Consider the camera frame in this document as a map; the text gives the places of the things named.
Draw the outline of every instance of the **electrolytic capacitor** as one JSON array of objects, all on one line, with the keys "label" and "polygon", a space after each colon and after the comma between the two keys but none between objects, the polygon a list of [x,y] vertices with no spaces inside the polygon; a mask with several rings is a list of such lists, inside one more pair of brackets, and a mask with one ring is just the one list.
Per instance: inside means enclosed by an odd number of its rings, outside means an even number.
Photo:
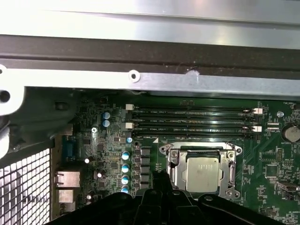
[{"label": "electrolytic capacitor", "polygon": [[95,191],[91,190],[87,195],[86,195],[86,199],[87,200],[92,200],[92,198],[95,195]]},{"label": "electrolytic capacitor", "polygon": [[128,194],[129,193],[129,187],[127,185],[122,186],[121,192]]},{"label": "electrolytic capacitor", "polygon": [[111,123],[110,123],[110,121],[108,121],[108,120],[104,120],[104,121],[102,122],[102,125],[103,125],[105,128],[109,127],[110,124],[111,124]]},{"label": "electrolytic capacitor", "polygon": [[122,170],[123,173],[129,172],[129,169],[130,169],[130,167],[129,167],[128,164],[124,164],[124,165],[122,166],[122,168],[121,168],[121,170]]},{"label": "electrolytic capacitor", "polygon": [[97,177],[98,178],[102,178],[105,176],[105,170],[100,170],[98,173],[97,173]]},{"label": "electrolytic capacitor", "polygon": [[105,112],[105,113],[103,114],[103,119],[105,119],[105,120],[108,120],[110,117],[111,117],[111,115],[110,115],[109,112]]},{"label": "electrolytic capacitor", "polygon": [[131,137],[128,137],[128,138],[126,139],[126,141],[127,141],[127,143],[131,143],[131,142],[133,141],[133,139],[132,139]]},{"label": "electrolytic capacitor", "polygon": [[89,157],[85,158],[84,162],[85,162],[86,164],[89,164],[90,162],[92,162],[92,161],[94,161],[94,160],[95,160],[95,159],[94,159],[93,156],[89,156]]},{"label": "electrolytic capacitor", "polygon": [[127,175],[122,176],[121,183],[123,185],[128,184],[129,183],[129,176],[127,176]]},{"label": "electrolytic capacitor", "polygon": [[130,154],[129,154],[128,151],[122,152],[122,159],[123,159],[123,160],[128,160],[128,159],[129,159],[129,156],[130,156]]}]

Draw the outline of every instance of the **blue capacitor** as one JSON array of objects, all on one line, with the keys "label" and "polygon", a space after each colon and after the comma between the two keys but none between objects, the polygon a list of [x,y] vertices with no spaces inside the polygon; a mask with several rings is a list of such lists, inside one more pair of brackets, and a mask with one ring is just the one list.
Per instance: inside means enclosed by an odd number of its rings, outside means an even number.
[{"label": "blue capacitor", "polygon": [[127,185],[122,186],[121,192],[128,194],[129,193],[129,187]]},{"label": "blue capacitor", "polygon": [[127,141],[127,143],[131,143],[133,140],[132,140],[131,137],[128,137],[128,138],[126,139],[126,141]]},{"label": "blue capacitor", "polygon": [[103,125],[105,128],[109,127],[110,124],[111,124],[111,123],[110,123],[108,120],[104,120],[103,123],[102,123],[102,125]]},{"label": "blue capacitor", "polygon": [[103,119],[108,120],[111,117],[109,112],[103,113]]},{"label": "blue capacitor", "polygon": [[129,172],[129,169],[130,169],[130,167],[129,167],[128,164],[124,164],[124,165],[122,166],[122,168],[121,168],[121,170],[122,170],[123,173]]},{"label": "blue capacitor", "polygon": [[128,151],[124,151],[124,152],[122,153],[122,159],[123,159],[123,160],[128,160],[128,159],[129,159],[129,156],[130,156],[130,154],[129,154]]},{"label": "blue capacitor", "polygon": [[124,175],[124,176],[122,177],[122,179],[121,179],[121,183],[122,183],[123,185],[128,184],[128,183],[129,183],[129,177],[128,177],[127,175]]}]

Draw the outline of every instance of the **cpu socket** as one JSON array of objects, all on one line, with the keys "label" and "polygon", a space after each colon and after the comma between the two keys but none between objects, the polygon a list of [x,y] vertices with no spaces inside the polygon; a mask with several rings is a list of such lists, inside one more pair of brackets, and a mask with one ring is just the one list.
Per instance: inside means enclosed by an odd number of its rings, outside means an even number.
[{"label": "cpu socket", "polygon": [[235,190],[235,167],[241,147],[226,142],[173,142],[159,151],[167,156],[167,171],[176,188],[192,196],[240,197]]}]

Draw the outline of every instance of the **ventilation grille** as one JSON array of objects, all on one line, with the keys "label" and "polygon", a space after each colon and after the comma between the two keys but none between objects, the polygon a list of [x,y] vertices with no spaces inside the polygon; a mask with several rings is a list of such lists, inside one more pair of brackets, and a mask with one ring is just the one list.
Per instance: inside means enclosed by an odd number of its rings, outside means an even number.
[{"label": "ventilation grille", "polygon": [[41,151],[0,169],[0,225],[50,220],[50,153]]}]

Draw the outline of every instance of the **motherboard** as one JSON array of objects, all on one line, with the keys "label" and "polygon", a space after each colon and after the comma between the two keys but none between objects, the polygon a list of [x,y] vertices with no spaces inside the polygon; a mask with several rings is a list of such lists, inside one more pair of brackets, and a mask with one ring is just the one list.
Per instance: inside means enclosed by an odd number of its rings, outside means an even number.
[{"label": "motherboard", "polygon": [[63,159],[85,164],[76,207],[151,188],[166,170],[194,198],[216,194],[300,224],[300,105],[295,102],[87,94]]}]

